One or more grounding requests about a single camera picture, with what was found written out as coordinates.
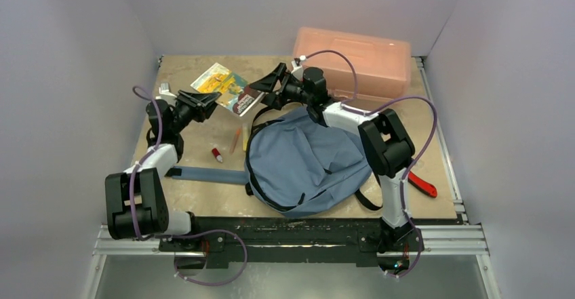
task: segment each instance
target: wooden tabletop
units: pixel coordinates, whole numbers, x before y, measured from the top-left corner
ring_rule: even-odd
[[[270,73],[278,63],[289,63],[289,56],[164,56],[159,69],[155,91],[159,84],[168,82],[172,92],[182,89],[191,91],[190,84],[218,62],[238,73],[249,82],[260,79]],[[415,60],[412,62],[412,82],[409,94],[424,96],[424,85]],[[375,104],[357,100],[356,106],[364,109],[375,108]],[[184,139],[184,154],[178,165],[209,167],[230,170],[244,170],[245,153],[241,149],[241,138],[235,152],[229,148],[233,136],[243,122],[251,123],[254,115],[263,105],[259,104],[244,117],[239,118],[218,106],[210,119],[203,123],[192,122],[181,133]],[[420,100],[406,100],[392,106],[399,114],[408,134],[416,146],[416,151],[424,144],[431,130],[432,116],[427,105]],[[282,113],[269,113],[259,121],[273,119]],[[146,132],[150,127],[147,118],[144,121],[140,138],[136,145],[134,160],[141,158],[146,150]],[[211,150],[217,148],[224,157],[224,163],[215,160]],[[435,137],[413,172],[434,184],[437,188],[436,199],[427,197],[409,185],[408,201],[414,218],[455,218],[456,213],[450,190],[450,183],[443,164],[441,147]],[[162,180],[163,192],[172,210],[190,211],[197,216],[249,216],[277,217],[281,214],[273,211],[254,196],[247,196],[243,186],[196,182],[186,180]],[[382,195],[375,178],[361,187],[363,194],[374,203],[382,203]],[[322,218],[375,218],[380,212],[371,212],[362,207],[354,197],[349,197],[332,209],[317,214]]]

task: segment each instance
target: red scissors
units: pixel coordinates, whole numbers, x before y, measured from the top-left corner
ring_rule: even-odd
[[[425,195],[436,198],[437,197],[437,188],[432,184],[429,184],[425,180],[419,178],[413,172],[410,172],[408,176],[408,182],[413,185],[418,191],[424,193]]]

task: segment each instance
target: black metal base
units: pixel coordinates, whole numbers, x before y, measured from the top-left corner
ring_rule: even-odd
[[[380,218],[224,218],[193,219],[193,232],[226,229],[238,234],[248,246],[249,262],[355,263],[358,267],[388,265],[396,258],[379,258],[382,252],[402,253],[417,248],[416,233],[403,230],[390,241]],[[229,262],[242,262],[243,250],[232,236],[213,234],[209,243],[207,268],[227,268]],[[200,239],[174,239],[161,242],[161,252],[201,251]]]

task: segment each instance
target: red marker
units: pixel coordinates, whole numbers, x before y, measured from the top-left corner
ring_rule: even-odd
[[[212,154],[214,155],[214,158],[218,160],[219,163],[224,163],[224,158],[222,158],[222,155],[220,154],[220,151],[218,151],[217,148],[212,149]]]

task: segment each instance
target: blue backpack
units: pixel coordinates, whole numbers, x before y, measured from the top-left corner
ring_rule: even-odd
[[[247,193],[288,218],[326,211],[353,194],[369,210],[381,208],[359,191],[372,173],[359,136],[314,123],[305,107],[254,124],[245,171]]]

